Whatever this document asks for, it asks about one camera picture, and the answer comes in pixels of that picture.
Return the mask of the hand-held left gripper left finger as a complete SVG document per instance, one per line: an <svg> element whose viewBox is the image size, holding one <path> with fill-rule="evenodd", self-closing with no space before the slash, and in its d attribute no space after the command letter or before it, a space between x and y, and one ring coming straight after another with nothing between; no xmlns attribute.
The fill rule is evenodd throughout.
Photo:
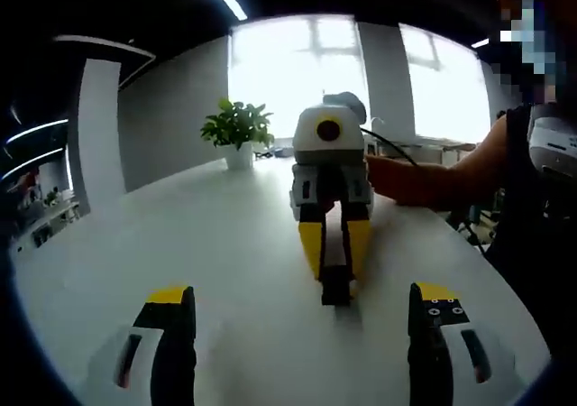
<svg viewBox="0 0 577 406"><path fill-rule="evenodd" d="M197 353L191 286L154 291L132 325L114 333L88 366L90 405L193 405Z"/></svg>

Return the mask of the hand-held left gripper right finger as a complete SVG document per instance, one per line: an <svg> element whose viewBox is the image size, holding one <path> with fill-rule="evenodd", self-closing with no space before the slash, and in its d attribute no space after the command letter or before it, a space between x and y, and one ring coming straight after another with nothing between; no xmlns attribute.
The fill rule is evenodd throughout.
<svg viewBox="0 0 577 406"><path fill-rule="evenodd" d="M454 292L412 283L408 337L411 405L509 405L515 399L514 354L472 322Z"/></svg>

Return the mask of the person's right hand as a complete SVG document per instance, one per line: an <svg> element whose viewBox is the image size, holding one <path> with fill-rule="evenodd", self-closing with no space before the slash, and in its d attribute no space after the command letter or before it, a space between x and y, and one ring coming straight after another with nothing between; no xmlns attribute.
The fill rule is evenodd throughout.
<svg viewBox="0 0 577 406"><path fill-rule="evenodd" d="M377 194L401 205L411 203L411 183L416 170L413 165L372 155L367 155L365 161L369 181Z"/></svg>

